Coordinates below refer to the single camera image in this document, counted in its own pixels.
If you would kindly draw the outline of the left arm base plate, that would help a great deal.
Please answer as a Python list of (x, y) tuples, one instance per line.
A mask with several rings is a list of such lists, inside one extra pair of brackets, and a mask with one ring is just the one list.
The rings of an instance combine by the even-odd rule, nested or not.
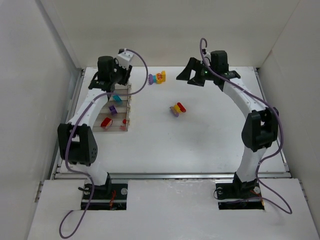
[(127, 209), (128, 184), (107, 182), (95, 186), (88, 210), (117, 211)]

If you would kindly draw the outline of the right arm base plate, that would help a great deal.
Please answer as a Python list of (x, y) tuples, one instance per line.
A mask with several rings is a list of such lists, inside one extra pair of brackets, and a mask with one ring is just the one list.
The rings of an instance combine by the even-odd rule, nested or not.
[(219, 210), (264, 210), (261, 189), (256, 181), (246, 183), (217, 182), (215, 198)]

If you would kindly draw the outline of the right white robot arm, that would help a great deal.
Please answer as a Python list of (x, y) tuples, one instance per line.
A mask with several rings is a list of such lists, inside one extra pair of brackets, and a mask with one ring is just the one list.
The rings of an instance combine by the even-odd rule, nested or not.
[(241, 163), (231, 183), (216, 184), (216, 194), (218, 200), (253, 198), (260, 194), (257, 168), (266, 150), (278, 137), (278, 112), (250, 95), (238, 72), (229, 69), (224, 50), (212, 51), (205, 56), (210, 57), (209, 66), (191, 57), (176, 79), (199, 87), (203, 87), (206, 81), (213, 81), (242, 112), (245, 123), (241, 132), (244, 144)]

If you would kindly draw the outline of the teal lego block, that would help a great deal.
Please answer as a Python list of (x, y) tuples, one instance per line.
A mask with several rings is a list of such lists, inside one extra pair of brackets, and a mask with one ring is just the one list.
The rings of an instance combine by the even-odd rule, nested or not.
[(123, 103), (123, 100), (118, 96), (118, 95), (113, 95), (113, 100), (117, 103), (117, 104), (122, 104)]

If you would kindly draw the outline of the yellow flower lego block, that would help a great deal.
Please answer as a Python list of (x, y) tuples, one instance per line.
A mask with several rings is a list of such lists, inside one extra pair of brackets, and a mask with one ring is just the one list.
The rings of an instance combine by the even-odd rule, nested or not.
[(162, 84), (166, 81), (166, 72), (163, 70), (161, 72), (156, 73), (153, 76), (153, 82), (156, 84)]

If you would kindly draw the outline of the red round lego block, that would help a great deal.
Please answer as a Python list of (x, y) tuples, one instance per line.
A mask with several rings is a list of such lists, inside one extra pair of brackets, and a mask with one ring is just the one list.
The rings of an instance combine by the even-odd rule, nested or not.
[(108, 129), (113, 124), (113, 120), (109, 117), (106, 117), (100, 124), (100, 127), (103, 129)]

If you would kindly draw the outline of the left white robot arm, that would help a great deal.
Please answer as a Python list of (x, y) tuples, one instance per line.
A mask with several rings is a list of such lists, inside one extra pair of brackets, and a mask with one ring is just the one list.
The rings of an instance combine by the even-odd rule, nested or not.
[(93, 134), (94, 123), (109, 102), (116, 85), (127, 85), (132, 70), (133, 53), (124, 51), (116, 57), (101, 56), (97, 72), (88, 86), (82, 105), (74, 116), (57, 128), (60, 156), (69, 170), (76, 165), (76, 174), (83, 174), (96, 186), (107, 182), (108, 173), (97, 161), (98, 145)]

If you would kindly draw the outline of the purple square lego block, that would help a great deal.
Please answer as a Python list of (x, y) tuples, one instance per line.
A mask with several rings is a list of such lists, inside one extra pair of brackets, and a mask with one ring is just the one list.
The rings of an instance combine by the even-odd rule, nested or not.
[(114, 105), (110, 105), (108, 108), (112, 115), (116, 115), (118, 113)]

